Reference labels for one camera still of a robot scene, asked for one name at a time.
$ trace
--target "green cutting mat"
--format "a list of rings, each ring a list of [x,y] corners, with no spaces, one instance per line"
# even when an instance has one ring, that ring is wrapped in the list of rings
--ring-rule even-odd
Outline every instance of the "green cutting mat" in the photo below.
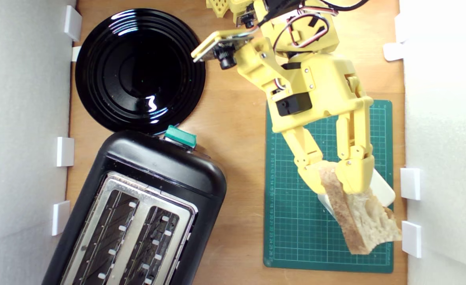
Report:
[[[337,117],[308,124],[324,159],[338,161]],[[370,109],[375,168],[393,187],[392,103],[375,101]],[[299,177],[294,157],[280,133],[266,123],[264,264],[267,267],[391,273],[392,242],[370,255],[352,255],[336,220]]]

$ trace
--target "green button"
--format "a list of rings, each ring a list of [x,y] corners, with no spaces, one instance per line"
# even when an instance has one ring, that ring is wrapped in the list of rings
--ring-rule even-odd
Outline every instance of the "green button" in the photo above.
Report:
[[[165,137],[172,139],[173,141],[178,141],[181,144],[190,146],[191,148],[196,147],[196,135],[193,135],[188,132],[184,132],[178,128],[175,128],[172,125],[169,125],[168,130],[166,130]]]

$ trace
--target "bread slice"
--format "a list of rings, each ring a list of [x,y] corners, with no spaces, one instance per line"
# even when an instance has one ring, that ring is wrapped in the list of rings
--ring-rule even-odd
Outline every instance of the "bread slice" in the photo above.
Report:
[[[393,212],[381,205],[370,188],[360,194],[345,194],[335,174],[336,166],[337,163],[328,161],[314,164],[349,251],[367,255],[383,242],[401,240]]]

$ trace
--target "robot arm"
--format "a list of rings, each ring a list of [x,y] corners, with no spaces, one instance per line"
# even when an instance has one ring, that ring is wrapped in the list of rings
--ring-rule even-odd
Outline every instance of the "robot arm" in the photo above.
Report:
[[[265,92],[273,132],[282,133],[299,175],[318,194],[325,194],[315,168],[323,154],[304,126],[338,115],[337,177],[346,193],[361,193],[374,169],[369,121],[373,100],[365,95],[352,63],[330,54],[338,45],[332,24],[336,11],[318,0],[307,0],[302,7],[297,1],[298,7],[290,11],[269,11],[267,3],[273,7],[273,2],[254,0],[261,19],[256,26],[244,32],[216,31],[191,56],[195,61],[216,58],[222,69],[236,65],[240,75]],[[264,37],[253,38],[259,28]],[[286,56],[287,63],[280,66],[276,55]]]

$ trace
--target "wooden surface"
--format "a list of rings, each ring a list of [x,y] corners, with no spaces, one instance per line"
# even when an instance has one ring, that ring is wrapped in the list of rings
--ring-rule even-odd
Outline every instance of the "wooden surface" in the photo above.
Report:
[[[336,0],[343,5],[352,2]],[[188,23],[201,40],[215,30],[234,27],[231,13],[215,18],[204,0],[78,0],[77,10],[83,16],[81,40],[108,16],[132,8],[167,11]],[[352,60],[370,96],[393,102],[395,214],[400,223],[406,217],[405,204],[399,196],[399,168],[405,163],[403,67],[401,62],[387,63],[382,55],[383,44],[394,41],[394,16],[398,11],[397,0],[371,0],[361,9],[340,13],[335,25],[341,39],[336,53]],[[238,75],[235,68],[222,71],[215,61],[206,67],[202,99],[181,128],[196,134],[206,153],[222,163],[228,189],[194,284],[405,285],[407,256],[401,251],[400,242],[394,247],[393,274],[264,267],[265,95]],[[75,165],[68,171],[67,191],[72,203],[97,150],[110,134],[84,110],[73,81],[70,136],[75,138],[76,149]]]

